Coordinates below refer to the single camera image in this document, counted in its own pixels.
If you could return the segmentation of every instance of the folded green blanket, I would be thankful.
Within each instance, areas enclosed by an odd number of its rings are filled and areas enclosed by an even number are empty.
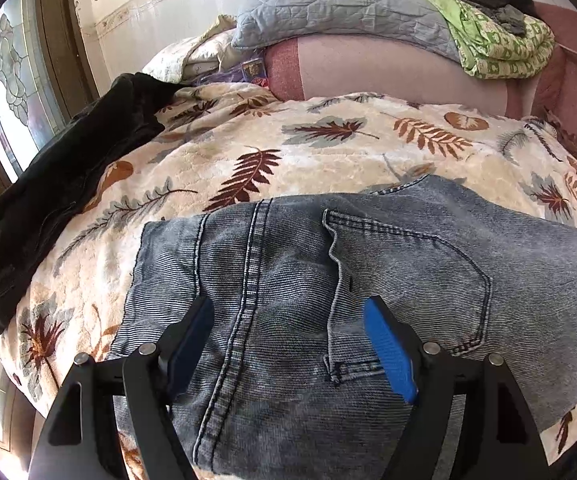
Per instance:
[[[526,78],[546,66],[555,47],[552,30],[525,16],[520,38],[462,0],[428,0],[446,18],[467,74],[482,79]]]

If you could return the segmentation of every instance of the metal bolt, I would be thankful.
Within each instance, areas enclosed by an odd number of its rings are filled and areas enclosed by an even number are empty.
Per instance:
[[[142,355],[150,355],[157,349],[155,343],[143,343],[139,346],[139,352]]]
[[[86,352],[79,352],[75,358],[73,359],[73,363],[78,366],[82,366],[83,364],[88,362],[89,356]]]
[[[502,366],[504,364],[504,357],[499,354],[491,354],[489,355],[489,361],[492,365]]]
[[[424,343],[423,348],[428,355],[437,355],[442,351],[441,346],[434,341],[428,341],[427,343]]]

